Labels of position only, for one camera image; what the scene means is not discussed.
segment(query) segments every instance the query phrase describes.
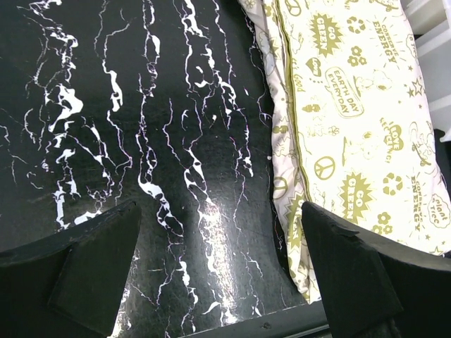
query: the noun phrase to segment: black marble-patterned surface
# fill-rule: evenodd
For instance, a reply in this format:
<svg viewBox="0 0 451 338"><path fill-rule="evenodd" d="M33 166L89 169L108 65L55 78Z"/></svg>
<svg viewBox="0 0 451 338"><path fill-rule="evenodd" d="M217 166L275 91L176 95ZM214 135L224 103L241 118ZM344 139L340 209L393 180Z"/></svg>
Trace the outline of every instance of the black marble-patterned surface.
<svg viewBox="0 0 451 338"><path fill-rule="evenodd" d="M272 109L237 1L2 0L0 251L134 199L114 337L306 308L270 203Z"/></svg>

